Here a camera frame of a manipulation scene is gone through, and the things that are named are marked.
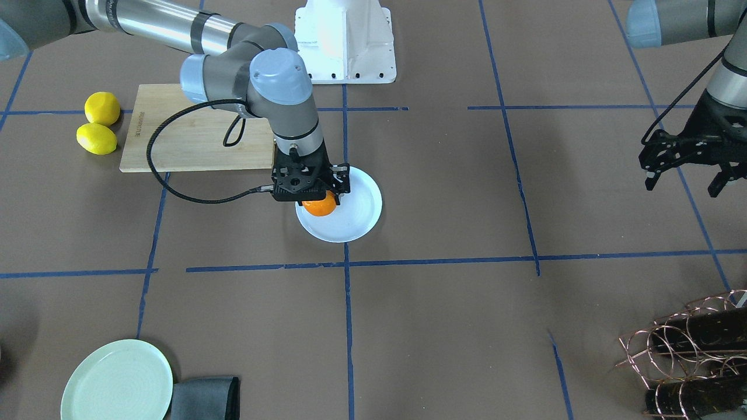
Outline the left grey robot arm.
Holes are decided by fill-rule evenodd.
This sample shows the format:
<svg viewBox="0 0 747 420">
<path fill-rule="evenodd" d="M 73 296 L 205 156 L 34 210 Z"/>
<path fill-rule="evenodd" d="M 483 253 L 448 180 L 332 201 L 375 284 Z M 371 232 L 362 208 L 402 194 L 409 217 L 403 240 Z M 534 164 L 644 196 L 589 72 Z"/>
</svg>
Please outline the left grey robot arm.
<svg viewBox="0 0 747 420">
<path fill-rule="evenodd" d="M 672 135 L 651 123 L 642 137 L 640 167 L 651 191 L 661 175 L 685 164 L 717 166 L 708 186 L 715 198 L 746 170 L 746 27 L 744 1 L 635 1 L 625 34 L 633 48 L 658 48 L 728 36 L 729 42 L 694 78 L 712 77 L 683 130 Z"/>
</svg>

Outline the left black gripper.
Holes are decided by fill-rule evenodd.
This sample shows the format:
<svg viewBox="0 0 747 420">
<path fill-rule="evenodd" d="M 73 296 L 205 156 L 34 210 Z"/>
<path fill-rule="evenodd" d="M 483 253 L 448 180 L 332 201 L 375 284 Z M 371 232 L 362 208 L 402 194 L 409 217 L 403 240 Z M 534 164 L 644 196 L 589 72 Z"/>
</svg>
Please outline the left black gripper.
<svg viewBox="0 0 747 420">
<path fill-rule="evenodd" d="M 644 141 L 638 162 L 646 172 L 646 190 L 653 191 L 664 171 L 683 164 L 718 165 L 707 189 L 718 197 L 745 173 L 745 125 L 744 108 L 720 103 L 704 91 L 679 135 L 659 129 Z"/>
</svg>

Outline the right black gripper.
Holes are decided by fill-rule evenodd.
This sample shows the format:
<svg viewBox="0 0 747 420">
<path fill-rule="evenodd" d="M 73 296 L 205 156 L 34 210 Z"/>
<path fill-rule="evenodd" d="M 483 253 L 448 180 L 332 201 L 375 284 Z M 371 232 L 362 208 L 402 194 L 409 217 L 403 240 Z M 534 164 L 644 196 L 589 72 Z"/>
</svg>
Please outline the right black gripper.
<svg viewBox="0 0 747 420">
<path fill-rule="evenodd" d="M 270 194 L 278 202 L 302 202 L 322 200 L 326 191 L 332 191 L 334 202 L 341 205 L 341 197 L 349 194 L 350 165 L 333 165 L 325 146 L 320 146 L 308 155 L 299 155 L 296 149 L 288 154 L 275 146 Z"/>
</svg>

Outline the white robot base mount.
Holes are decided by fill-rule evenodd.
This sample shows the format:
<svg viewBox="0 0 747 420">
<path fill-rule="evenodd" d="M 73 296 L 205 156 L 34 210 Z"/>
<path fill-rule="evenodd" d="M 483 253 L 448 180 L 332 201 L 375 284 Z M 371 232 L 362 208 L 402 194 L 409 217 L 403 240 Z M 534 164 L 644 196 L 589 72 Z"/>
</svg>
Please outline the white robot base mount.
<svg viewBox="0 0 747 420">
<path fill-rule="evenodd" d="M 314 85 L 373 85 L 397 79 L 392 14 L 379 1 L 307 1 L 295 38 Z"/>
</svg>

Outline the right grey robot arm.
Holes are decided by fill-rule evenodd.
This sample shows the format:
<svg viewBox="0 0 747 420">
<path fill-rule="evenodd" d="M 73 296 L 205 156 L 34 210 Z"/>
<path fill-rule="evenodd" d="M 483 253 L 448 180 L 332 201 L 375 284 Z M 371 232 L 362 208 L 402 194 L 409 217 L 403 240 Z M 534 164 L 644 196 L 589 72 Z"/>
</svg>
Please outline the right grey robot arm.
<svg viewBox="0 0 747 420">
<path fill-rule="evenodd" d="M 264 118 L 273 133 L 272 184 L 228 197 L 270 193 L 278 202 L 331 201 L 349 194 L 350 165 L 329 162 L 312 81 L 293 32 L 283 24 L 251 26 L 168 1 L 3 1 L 2 59 L 29 54 L 66 37 L 114 32 L 184 51 L 184 95 L 194 104 L 155 128 L 146 161 L 156 180 L 190 202 L 160 175 L 152 157 L 160 133 L 180 117 L 213 107 L 235 120 Z"/>
</svg>

